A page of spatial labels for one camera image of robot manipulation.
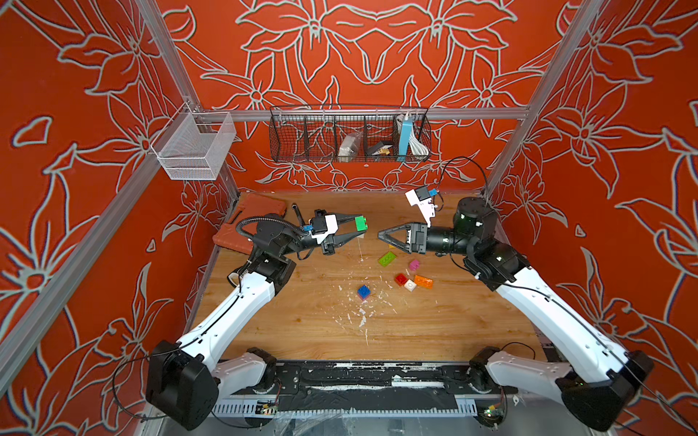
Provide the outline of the grey packet in basket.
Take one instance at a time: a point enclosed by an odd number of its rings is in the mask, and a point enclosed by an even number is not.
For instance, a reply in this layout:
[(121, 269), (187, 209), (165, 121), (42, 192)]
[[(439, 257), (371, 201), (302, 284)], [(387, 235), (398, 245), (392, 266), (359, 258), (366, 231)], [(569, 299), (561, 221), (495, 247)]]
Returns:
[(337, 152), (339, 163), (350, 163), (358, 157), (363, 147), (363, 135), (359, 132), (348, 134), (342, 141)]

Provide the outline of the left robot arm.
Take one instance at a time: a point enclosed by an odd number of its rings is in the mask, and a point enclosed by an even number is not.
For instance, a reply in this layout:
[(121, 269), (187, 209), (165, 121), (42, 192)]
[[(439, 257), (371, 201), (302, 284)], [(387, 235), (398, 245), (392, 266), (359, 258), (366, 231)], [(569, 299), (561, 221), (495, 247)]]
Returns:
[(248, 322), (270, 303), (293, 276), (296, 261), (314, 250), (333, 255), (368, 229), (360, 214), (317, 210), (307, 223), (295, 225), (278, 214), (252, 216), (236, 232), (252, 242), (247, 261), (237, 272), (232, 292), (201, 323), (171, 343), (162, 341), (148, 361), (145, 399), (188, 431), (201, 425), (227, 395), (274, 385), (276, 358), (258, 348), (228, 361), (223, 353)]

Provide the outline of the red lego brick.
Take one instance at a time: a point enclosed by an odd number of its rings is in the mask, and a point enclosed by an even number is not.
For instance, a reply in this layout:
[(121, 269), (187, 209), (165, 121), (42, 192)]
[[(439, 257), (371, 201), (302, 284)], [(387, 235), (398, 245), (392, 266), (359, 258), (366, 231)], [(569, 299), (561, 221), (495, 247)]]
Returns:
[(408, 281), (408, 279), (407, 279), (403, 274), (396, 274), (396, 277), (394, 278), (394, 280), (395, 280), (400, 286), (404, 286), (404, 285), (407, 283), (407, 281)]

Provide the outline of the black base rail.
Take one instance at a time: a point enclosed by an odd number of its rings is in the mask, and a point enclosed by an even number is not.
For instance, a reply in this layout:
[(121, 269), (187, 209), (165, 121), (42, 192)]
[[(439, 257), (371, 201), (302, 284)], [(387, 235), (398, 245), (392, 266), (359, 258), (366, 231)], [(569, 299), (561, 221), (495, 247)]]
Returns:
[(516, 390), (476, 389), (467, 362), (282, 360), (267, 389), (283, 412), (451, 411), (460, 399), (478, 408), (505, 407)]

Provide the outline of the black item in basket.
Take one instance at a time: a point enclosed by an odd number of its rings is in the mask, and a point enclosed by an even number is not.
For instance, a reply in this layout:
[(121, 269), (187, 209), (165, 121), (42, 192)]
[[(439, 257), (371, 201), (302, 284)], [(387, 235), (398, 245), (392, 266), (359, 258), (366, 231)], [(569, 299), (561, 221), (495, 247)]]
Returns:
[(394, 144), (392, 142), (380, 141), (375, 145), (371, 145), (367, 148), (367, 157), (387, 157), (393, 152)]

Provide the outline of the orange lego brick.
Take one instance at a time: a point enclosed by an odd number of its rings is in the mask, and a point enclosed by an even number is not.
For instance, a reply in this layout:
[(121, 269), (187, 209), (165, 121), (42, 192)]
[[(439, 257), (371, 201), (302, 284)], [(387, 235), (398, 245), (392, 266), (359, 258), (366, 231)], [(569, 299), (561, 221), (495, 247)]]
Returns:
[(414, 282), (417, 286), (425, 289), (432, 289), (434, 287), (434, 280), (425, 276), (416, 275), (414, 277)]

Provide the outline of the lime green long lego brick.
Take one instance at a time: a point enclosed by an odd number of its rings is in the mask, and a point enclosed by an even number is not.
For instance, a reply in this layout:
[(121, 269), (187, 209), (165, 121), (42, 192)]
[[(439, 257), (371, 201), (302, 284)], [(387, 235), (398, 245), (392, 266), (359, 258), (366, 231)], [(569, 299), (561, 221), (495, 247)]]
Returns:
[(394, 260), (396, 259), (396, 254), (393, 253), (392, 251), (387, 252), (384, 254), (379, 260), (378, 263), (383, 266), (387, 267), (390, 265)]

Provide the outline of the blue lego brick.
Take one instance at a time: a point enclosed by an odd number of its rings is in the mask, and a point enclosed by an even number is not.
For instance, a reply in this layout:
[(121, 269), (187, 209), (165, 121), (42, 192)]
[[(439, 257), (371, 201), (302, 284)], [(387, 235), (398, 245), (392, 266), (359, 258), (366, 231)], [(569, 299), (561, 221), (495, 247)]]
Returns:
[(366, 285), (362, 285), (357, 290), (357, 295), (361, 300), (366, 300), (371, 295), (371, 291)]

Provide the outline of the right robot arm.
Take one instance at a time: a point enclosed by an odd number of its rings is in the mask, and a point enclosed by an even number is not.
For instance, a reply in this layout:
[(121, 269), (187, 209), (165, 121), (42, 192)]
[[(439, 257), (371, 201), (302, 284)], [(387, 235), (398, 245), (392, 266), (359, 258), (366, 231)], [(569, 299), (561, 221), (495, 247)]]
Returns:
[(608, 431), (652, 372), (652, 360), (628, 352), (565, 302), (529, 261), (496, 237), (498, 214), (484, 198), (461, 199), (452, 227), (404, 223), (379, 232), (381, 241), (407, 253), (462, 256), (463, 268), (524, 314), (562, 353), (564, 363), (543, 363), (487, 346), (469, 362), (478, 391), (505, 386), (561, 403), (587, 427)]

